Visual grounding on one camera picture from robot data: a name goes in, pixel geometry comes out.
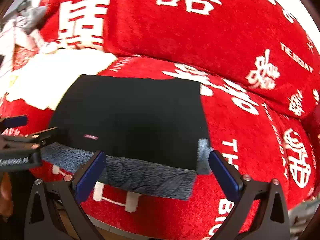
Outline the person left hand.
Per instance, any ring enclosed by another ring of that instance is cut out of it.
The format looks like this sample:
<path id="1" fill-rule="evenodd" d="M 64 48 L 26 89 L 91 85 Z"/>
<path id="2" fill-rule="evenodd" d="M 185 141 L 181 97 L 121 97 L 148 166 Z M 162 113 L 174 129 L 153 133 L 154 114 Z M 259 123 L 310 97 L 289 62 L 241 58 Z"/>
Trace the person left hand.
<path id="1" fill-rule="evenodd" d="M 13 210 L 12 184 L 8 172 L 4 172 L 1 179 L 1 222 L 6 222 Z"/>

